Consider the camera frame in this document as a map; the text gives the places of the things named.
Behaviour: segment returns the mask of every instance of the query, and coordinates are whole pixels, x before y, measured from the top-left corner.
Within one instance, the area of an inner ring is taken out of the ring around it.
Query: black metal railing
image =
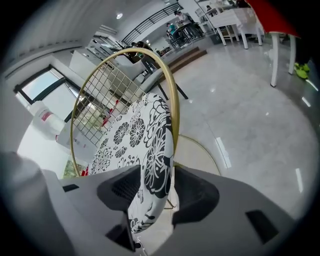
[[[122,42],[127,44],[128,46],[144,31],[150,28],[153,24],[157,23],[158,21],[162,20],[163,18],[171,15],[176,10],[181,10],[183,7],[178,4],[174,3],[155,14],[151,15],[149,18],[142,21],[138,26],[136,26],[123,40]]]

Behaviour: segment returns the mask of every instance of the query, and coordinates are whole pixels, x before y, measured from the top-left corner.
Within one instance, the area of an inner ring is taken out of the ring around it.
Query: neon green sneaker
[[[304,64],[302,67],[303,67],[303,70],[304,70],[305,72],[309,72],[309,71],[310,71],[310,68],[308,67],[308,64],[307,64],[307,63]]]
[[[308,74],[306,71],[304,71],[304,66],[299,64],[294,64],[294,70],[296,72],[296,75],[302,79],[308,79]]]

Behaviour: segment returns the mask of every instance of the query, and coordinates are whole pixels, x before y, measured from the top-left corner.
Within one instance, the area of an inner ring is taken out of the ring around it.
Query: glossy gray floor
[[[281,45],[271,87],[271,48],[213,45],[176,72],[189,96],[180,97],[180,133],[212,154],[222,176],[253,186],[297,219],[318,172],[320,84],[312,70],[315,88],[288,74],[290,49]]]

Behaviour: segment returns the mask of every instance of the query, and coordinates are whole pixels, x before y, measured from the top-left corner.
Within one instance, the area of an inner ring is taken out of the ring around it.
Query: black and white floral fabric
[[[157,94],[138,99],[107,127],[88,173],[141,166],[141,185],[128,209],[133,233],[150,227],[164,209],[173,154],[170,111]]]

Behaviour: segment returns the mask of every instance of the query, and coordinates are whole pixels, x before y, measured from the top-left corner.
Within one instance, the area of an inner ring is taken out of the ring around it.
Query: wooden step
[[[179,62],[175,63],[175,65],[173,65],[172,67],[170,67],[170,70],[172,73],[177,72],[178,70],[182,69],[183,67],[185,67],[186,65],[188,65],[189,63],[195,61],[196,59],[199,59],[200,57],[204,56],[207,54],[207,50],[198,50],[196,52],[194,52],[193,54],[189,55],[188,57],[181,59]],[[163,82],[165,80],[165,76],[162,75],[158,81],[159,83]]]
[[[176,58],[175,60],[173,60],[172,62],[169,63],[169,68],[171,68],[173,65],[175,65],[176,63],[180,62],[181,60],[187,58],[188,56],[194,54],[195,52],[200,51],[199,47],[195,47],[192,48],[191,50],[187,51],[186,53],[182,54],[181,56],[179,56],[178,58]]]

